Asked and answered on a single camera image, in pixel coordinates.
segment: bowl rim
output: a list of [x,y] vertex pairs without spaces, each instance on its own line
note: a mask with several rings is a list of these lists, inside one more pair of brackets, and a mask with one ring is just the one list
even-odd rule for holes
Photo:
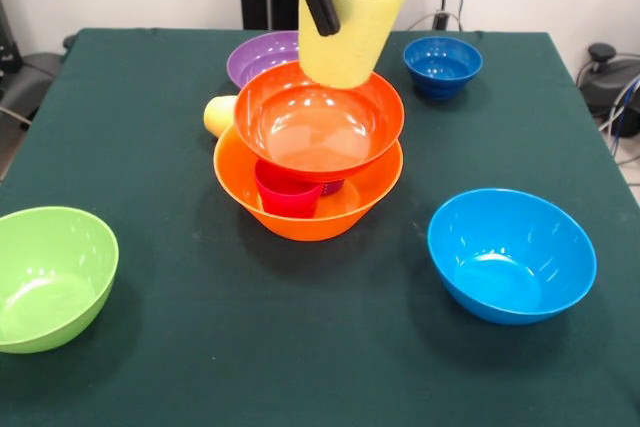
[[[258,78],[262,77],[262,76],[266,76],[269,75],[271,73],[273,73],[274,71],[276,71],[277,69],[285,69],[285,68],[292,68],[293,66],[298,66],[298,68],[300,69],[300,71],[304,74],[304,70],[302,69],[302,66],[300,65],[300,60],[292,60],[291,62],[287,62],[286,64],[280,64],[280,65],[276,65],[274,67],[271,67],[268,70],[265,70],[264,72],[261,72],[260,74],[256,75],[255,77],[253,77],[249,82],[247,82],[247,84],[242,87],[242,89],[240,90],[240,92],[238,93],[238,101],[240,99],[241,96],[244,95],[245,89],[254,81],[257,81]],[[389,82],[387,79],[385,79],[382,75],[378,74],[377,72],[372,72],[371,76],[369,77],[369,79],[367,80],[367,82],[370,82],[371,79],[376,79],[378,81],[380,81],[386,88],[389,89],[389,91],[391,92],[392,96],[395,99],[395,104],[397,106],[399,106],[400,108],[397,109],[398,113],[400,115],[400,122],[399,122],[399,127],[398,127],[398,131],[394,133],[394,138],[392,142],[389,142],[389,144],[384,148],[381,149],[378,153],[376,153],[375,155],[365,159],[362,163],[360,163],[359,165],[355,165],[355,166],[351,166],[351,167],[347,167],[347,168],[343,168],[343,169],[339,169],[339,170],[321,170],[321,171],[317,171],[317,170],[302,170],[302,169],[292,169],[291,167],[286,167],[284,165],[280,165],[277,162],[275,162],[273,159],[271,159],[270,157],[266,157],[264,156],[262,153],[260,153],[254,146],[254,143],[249,142],[248,139],[243,135],[243,133],[240,130],[237,130],[238,135],[240,136],[240,138],[242,139],[242,141],[244,142],[244,144],[254,153],[258,156],[258,158],[272,163],[276,166],[278,166],[280,169],[284,169],[284,170],[288,170],[290,172],[297,172],[299,174],[303,174],[306,177],[309,176],[314,176],[314,175],[330,175],[330,174],[339,174],[342,172],[352,172],[355,170],[358,170],[360,168],[365,168],[366,166],[370,165],[372,162],[375,162],[376,160],[378,160],[380,157],[382,157],[384,154],[386,154],[389,149],[394,145],[394,143],[400,138],[400,136],[402,135],[402,132],[404,130],[404,124],[406,122],[407,119],[407,114],[405,112],[405,106],[404,106],[404,100],[402,99],[402,96],[400,95],[400,93],[396,90],[396,88],[393,86],[393,84],[391,82]],[[337,89],[335,87],[326,87],[323,86],[322,84],[318,84],[316,82],[313,82],[311,79],[309,79],[310,82],[312,82],[313,85],[318,85],[320,87],[329,89],[329,90],[342,90],[342,89]],[[384,108],[388,108],[387,106],[390,104],[390,102],[385,102],[384,104],[382,104],[382,106]],[[236,102],[236,108],[234,110],[234,114],[233,114],[233,125],[236,124],[236,120],[238,117],[238,102]]]
[[[396,139],[391,144],[391,147],[389,149],[387,149],[387,152],[389,150],[391,150],[391,149],[396,149],[397,150],[398,155],[399,155],[399,165],[398,165],[397,172],[394,174],[392,182],[389,182],[389,184],[384,188],[384,191],[380,195],[378,195],[375,199],[373,199],[371,202],[368,202],[368,203],[366,203],[364,205],[361,205],[357,209],[350,210],[349,212],[344,212],[342,214],[332,215],[332,216],[329,216],[329,217],[311,217],[311,218],[283,217],[281,215],[270,214],[268,212],[265,212],[264,209],[259,209],[259,208],[256,208],[256,207],[252,206],[252,205],[247,204],[243,199],[241,199],[237,195],[235,195],[231,191],[229,186],[226,184],[226,182],[224,182],[224,180],[222,179],[222,177],[220,175],[220,169],[218,167],[219,158],[220,158],[220,149],[218,148],[218,146],[222,145],[224,143],[223,139],[225,139],[226,136],[233,135],[232,130],[236,130],[234,125],[230,125],[229,127],[227,127],[227,129],[222,133],[222,135],[218,139],[218,142],[216,143],[216,147],[215,147],[215,149],[213,151],[213,168],[214,168],[214,171],[215,171],[216,178],[218,179],[218,183],[222,186],[224,191],[233,200],[235,200],[238,204],[240,204],[242,207],[247,209],[252,214],[257,214],[257,215],[260,215],[260,216],[263,216],[263,217],[267,217],[267,218],[271,218],[271,219],[275,219],[275,220],[284,220],[284,221],[290,221],[290,222],[296,222],[296,223],[297,222],[301,222],[301,223],[326,222],[326,221],[331,221],[331,220],[337,220],[337,219],[343,219],[343,218],[346,218],[346,217],[350,217],[350,216],[356,215],[356,214],[358,214],[360,212],[367,212],[374,205],[376,205],[378,202],[380,202],[382,199],[384,199],[387,195],[389,195],[389,193],[393,190],[393,188],[398,183],[398,180],[400,180],[400,177],[402,176],[402,171],[403,171],[403,168],[404,168],[404,152],[402,151],[402,145],[400,144],[400,141],[398,139]],[[240,133],[237,132],[237,130],[236,130],[236,135],[240,138],[240,141],[242,142],[242,137],[240,136]],[[251,150],[251,153],[252,153],[252,155],[255,155],[257,157],[257,159],[260,159],[260,157],[255,152],[253,152],[253,150]]]
[[289,35],[293,36],[294,34],[298,36],[298,51],[299,51],[299,49],[300,49],[300,34],[298,33],[297,30],[274,30],[272,32],[267,32],[265,34],[260,34],[260,35],[254,36],[254,37],[250,37],[249,39],[247,39],[244,42],[242,42],[240,45],[236,46],[236,48],[233,49],[231,51],[231,53],[229,54],[229,57],[227,57],[227,63],[226,63],[227,75],[231,79],[231,82],[233,82],[236,85],[236,87],[238,87],[239,89],[242,89],[242,87],[244,87],[244,85],[249,83],[249,82],[246,82],[243,85],[240,82],[240,79],[237,78],[236,76],[234,76],[231,73],[231,62],[233,62],[233,60],[238,56],[238,53],[242,49],[246,48],[248,45],[251,45],[251,44],[253,44],[255,42],[259,42],[261,40],[264,40],[265,38],[289,36]]
[[[481,300],[476,299],[475,297],[467,294],[466,292],[460,290],[458,288],[458,286],[456,285],[456,283],[453,281],[453,279],[447,275],[438,265],[438,262],[436,261],[436,256],[434,255],[433,252],[433,241],[432,241],[432,236],[434,235],[433,232],[433,225],[434,225],[434,221],[436,219],[436,217],[442,215],[443,210],[449,206],[450,204],[456,202],[457,200],[463,198],[463,197],[468,197],[468,196],[472,196],[472,195],[476,195],[479,193],[486,193],[486,192],[500,192],[500,193],[506,193],[509,195],[517,195],[517,196],[521,196],[521,197],[527,197],[530,200],[535,200],[536,202],[540,202],[542,204],[544,204],[547,207],[550,207],[552,210],[555,210],[556,212],[558,212],[559,214],[561,214],[564,218],[566,218],[571,224],[573,224],[578,232],[583,236],[583,238],[587,241],[587,246],[588,246],[588,250],[591,258],[591,273],[590,273],[590,277],[589,280],[587,281],[587,283],[585,284],[585,287],[582,289],[582,291],[580,292],[579,295],[577,295],[573,300],[569,301],[569,302],[565,302],[564,304],[560,305],[559,307],[556,307],[554,309],[548,309],[548,310],[538,310],[535,312],[523,312],[523,311],[519,311],[519,310],[511,310],[511,309],[505,309],[503,307],[494,305],[494,304],[490,304],[488,302],[483,302]],[[447,201],[445,201],[442,205],[440,205],[440,207],[438,207],[438,209],[436,210],[436,212],[433,214],[433,216],[431,217],[431,220],[429,221],[429,227],[427,229],[427,247],[429,249],[429,253],[431,255],[431,259],[433,261],[433,264],[436,268],[436,270],[438,271],[438,273],[444,277],[444,279],[446,279],[446,281],[448,283],[450,283],[458,292],[462,293],[465,297],[473,300],[474,302],[476,302],[477,304],[480,304],[484,307],[487,307],[489,309],[498,311],[498,312],[504,312],[504,313],[508,313],[508,314],[512,314],[512,315],[517,315],[517,316],[522,316],[522,317],[549,317],[555,314],[559,314],[560,312],[563,312],[571,307],[573,307],[574,305],[576,305],[578,302],[580,302],[591,290],[591,288],[593,287],[593,284],[595,282],[596,276],[597,276],[597,272],[598,272],[598,259],[596,256],[596,251],[595,248],[593,247],[593,243],[591,242],[591,239],[589,238],[589,235],[587,234],[587,232],[584,230],[584,228],[571,216],[569,215],[566,211],[564,211],[563,209],[561,209],[560,207],[558,207],[556,204],[543,199],[542,197],[538,197],[537,195],[531,194],[529,192],[524,192],[521,190],[516,190],[516,189],[509,189],[509,188],[502,188],[502,187],[485,187],[485,188],[479,188],[479,189],[473,189],[473,190],[468,190],[465,192],[461,192],[459,194],[454,195],[453,197],[449,198]]]
[[[459,43],[459,44],[462,44],[462,45],[465,45],[465,46],[469,47],[471,49],[471,51],[475,52],[478,55],[478,58],[480,59],[480,63],[478,64],[478,68],[475,69],[473,72],[471,72],[471,73],[469,73],[469,74],[467,74],[467,75],[465,75],[463,77],[457,77],[455,79],[434,79],[433,77],[429,77],[429,76],[425,75],[424,73],[422,73],[419,70],[415,69],[413,67],[413,65],[411,65],[411,63],[409,63],[409,61],[407,60],[407,51],[414,44],[418,44],[418,43],[424,42],[426,40],[448,40],[448,41],[453,41],[453,42],[456,42],[456,43]],[[482,68],[484,67],[484,56],[482,55],[482,53],[475,46],[471,45],[469,42],[465,42],[464,40],[460,40],[460,39],[458,39],[456,37],[448,37],[448,36],[445,36],[445,35],[427,35],[427,36],[420,37],[418,39],[412,40],[404,48],[404,50],[402,52],[402,60],[404,61],[404,65],[407,67],[407,69],[409,69],[410,72],[413,72],[413,73],[419,75],[420,77],[422,77],[424,79],[434,80],[434,81],[442,82],[442,83],[465,82],[467,80],[472,79],[476,75],[478,75],[478,72],[480,72],[482,70]]]
[[109,225],[102,220],[100,217],[98,217],[95,214],[92,214],[91,212],[88,212],[86,210],[83,209],[79,209],[76,207],[69,207],[69,206],[64,206],[64,205],[43,205],[43,206],[39,206],[39,207],[29,207],[29,208],[25,208],[25,209],[21,209],[21,210],[17,210],[15,212],[11,212],[9,214],[0,216],[0,223],[3,221],[6,221],[8,219],[11,219],[13,217],[19,217],[22,215],[26,215],[26,214],[31,214],[31,213],[35,213],[35,212],[41,212],[41,211],[65,211],[65,212],[70,212],[70,213],[75,213],[75,214],[79,214],[85,218],[89,218],[93,221],[95,221],[98,225],[100,225],[103,229],[105,229],[107,236],[109,237],[109,239],[111,240],[113,249],[114,249],[114,261],[113,261],[113,265],[110,267],[110,272],[109,272],[109,280],[108,282],[105,284],[105,286],[100,290],[100,292],[96,293],[96,295],[93,298],[93,301],[91,302],[91,304],[85,308],[84,310],[82,310],[82,312],[80,312],[79,314],[75,315],[74,317],[70,318],[69,320],[65,321],[64,323],[58,325],[57,327],[54,327],[53,329],[50,329],[46,332],[40,333],[36,336],[33,337],[28,337],[25,339],[20,339],[20,340],[11,340],[11,341],[6,341],[6,340],[0,340],[0,347],[16,347],[19,345],[24,345],[24,344],[28,344],[30,342],[39,340],[39,339],[43,339],[55,332],[58,332],[62,329],[64,329],[65,327],[73,324],[74,322],[76,322],[80,317],[82,317],[85,313],[87,313],[104,295],[106,292],[109,291],[109,289],[111,288],[116,272],[118,270],[118,261],[120,260],[120,248],[118,246],[118,239],[116,238],[113,230],[111,229],[111,227],[109,227]]

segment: green bowl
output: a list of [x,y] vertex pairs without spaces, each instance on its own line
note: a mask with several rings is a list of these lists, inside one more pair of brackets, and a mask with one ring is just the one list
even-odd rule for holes
[[0,218],[0,352],[59,347],[100,312],[115,277],[118,242],[102,220],[69,207]]

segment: purple bowl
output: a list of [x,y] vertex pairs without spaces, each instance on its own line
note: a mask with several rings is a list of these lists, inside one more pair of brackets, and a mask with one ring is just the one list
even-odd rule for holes
[[233,83],[242,88],[265,70],[298,58],[297,31],[270,32],[247,40],[231,52],[227,73]]

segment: bowl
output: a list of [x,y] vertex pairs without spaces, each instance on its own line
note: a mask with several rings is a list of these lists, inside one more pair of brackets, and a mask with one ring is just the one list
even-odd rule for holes
[[414,40],[405,48],[403,58],[416,89],[434,100],[458,94],[484,63],[478,49],[452,37]]
[[524,192],[480,189],[453,197],[431,219],[427,243],[456,301],[497,324],[559,314],[596,277],[595,251],[580,225]]
[[298,32],[283,30],[240,44],[227,59],[227,74],[239,88],[276,65],[298,60]]
[[402,172],[402,149],[394,142],[379,159],[345,180],[342,188],[321,197],[313,218],[296,219],[268,214],[260,200],[253,171],[259,157],[234,127],[216,144],[213,164],[222,188],[273,233],[291,240],[318,241],[336,237],[360,220],[395,186]]
[[265,212],[283,217],[313,217],[325,184],[291,179],[268,162],[254,168],[256,185]]
[[37,207],[0,218],[0,352],[33,353],[80,334],[104,305],[118,243],[94,215]]
[[394,145],[404,107],[391,84],[377,74],[355,89],[333,89],[311,81],[294,61],[244,86],[234,122],[258,157],[300,180],[334,182]]

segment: dark green tablecloth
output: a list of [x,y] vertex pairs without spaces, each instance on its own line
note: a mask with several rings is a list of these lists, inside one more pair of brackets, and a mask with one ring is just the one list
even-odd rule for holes
[[[80,34],[0,212],[96,213],[119,272],[75,341],[0,356],[0,425],[640,426],[640,215],[549,37],[460,34],[484,70],[434,104],[401,60],[423,34],[392,35],[377,70],[406,103],[402,179],[352,231],[301,244],[213,176],[203,109],[235,92],[225,61],[251,35]],[[599,272],[582,303],[505,328],[449,299],[425,229],[448,197],[485,186],[541,195],[584,226]]]

